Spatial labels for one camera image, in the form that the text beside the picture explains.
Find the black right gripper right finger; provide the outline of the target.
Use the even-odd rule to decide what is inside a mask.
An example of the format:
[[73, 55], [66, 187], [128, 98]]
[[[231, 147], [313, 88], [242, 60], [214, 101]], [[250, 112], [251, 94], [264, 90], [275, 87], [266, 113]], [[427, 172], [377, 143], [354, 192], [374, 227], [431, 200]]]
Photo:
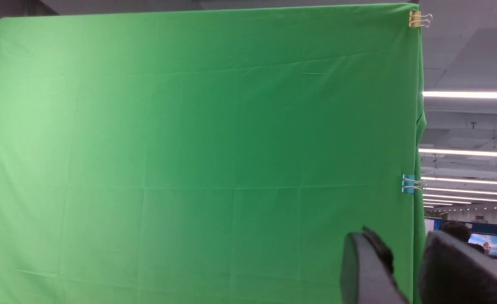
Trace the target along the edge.
[[497, 304], [497, 261], [447, 233], [428, 233], [419, 273], [423, 304]]

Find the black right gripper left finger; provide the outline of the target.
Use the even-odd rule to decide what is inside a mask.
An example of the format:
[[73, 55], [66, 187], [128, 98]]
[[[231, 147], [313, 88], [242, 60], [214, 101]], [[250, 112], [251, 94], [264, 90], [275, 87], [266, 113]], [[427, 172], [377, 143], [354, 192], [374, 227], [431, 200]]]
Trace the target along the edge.
[[408, 304], [394, 278], [394, 255], [367, 227], [345, 237], [341, 266], [344, 304]]

